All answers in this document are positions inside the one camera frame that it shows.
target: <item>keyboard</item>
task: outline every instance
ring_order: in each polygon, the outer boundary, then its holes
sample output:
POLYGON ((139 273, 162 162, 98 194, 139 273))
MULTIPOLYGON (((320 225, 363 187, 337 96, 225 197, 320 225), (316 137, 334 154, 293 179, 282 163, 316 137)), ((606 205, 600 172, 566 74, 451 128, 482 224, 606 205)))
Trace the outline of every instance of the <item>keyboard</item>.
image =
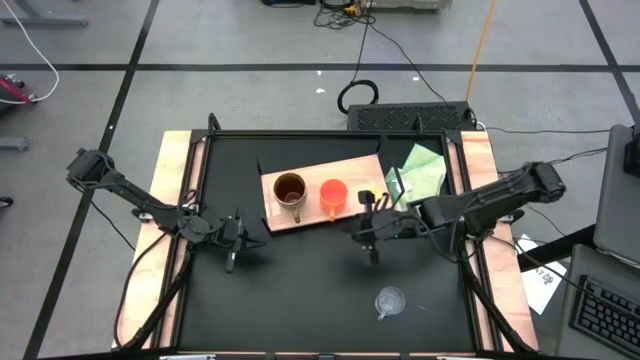
POLYGON ((591 276, 581 276, 579 285, 586 293, 576 291, 570 326, 640 359, 640 301, 591 276))

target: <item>green towel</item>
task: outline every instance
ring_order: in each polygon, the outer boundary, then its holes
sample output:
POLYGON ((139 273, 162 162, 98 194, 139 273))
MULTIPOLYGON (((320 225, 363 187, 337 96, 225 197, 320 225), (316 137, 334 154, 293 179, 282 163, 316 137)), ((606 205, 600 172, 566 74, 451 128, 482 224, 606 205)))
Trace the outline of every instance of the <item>green towel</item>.
MULTIPOLYGON (((444 157, 415 144, 404 166, 398 169, 405 193, 396 205, 396 210, 406 211, 407 203, 440 194, 440 188, 447 174, 444 157)), ((395 201, 400 194, 400 184, 393 168, 384 178, 391 199, 395 201)))

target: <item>red plastic cup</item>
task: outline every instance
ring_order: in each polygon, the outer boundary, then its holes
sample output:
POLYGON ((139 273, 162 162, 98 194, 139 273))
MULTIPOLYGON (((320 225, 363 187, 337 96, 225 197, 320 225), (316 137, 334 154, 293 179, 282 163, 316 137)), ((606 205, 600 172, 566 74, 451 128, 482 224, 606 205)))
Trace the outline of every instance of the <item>red plastic cup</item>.
POLYGON ((340 214, 347 203, 347 185, 342 181, 327 180, 320 187, 320 205, 322 210, 329 214, 329 221, 336 219, 336 214, 340 214))

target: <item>coffee mug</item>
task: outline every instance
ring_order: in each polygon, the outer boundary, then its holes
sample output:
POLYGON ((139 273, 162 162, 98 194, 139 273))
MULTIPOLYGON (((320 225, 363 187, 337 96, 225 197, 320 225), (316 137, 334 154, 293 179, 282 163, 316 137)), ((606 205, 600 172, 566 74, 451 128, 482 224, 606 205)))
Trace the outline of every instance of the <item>coffee mug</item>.
POLYGON ((300 208, 307 199, 307 185, 302 176, 294 173, 278 176, 273 184, 273 193, 278 204, 291 212, 296 224, 300 223, 300 208))

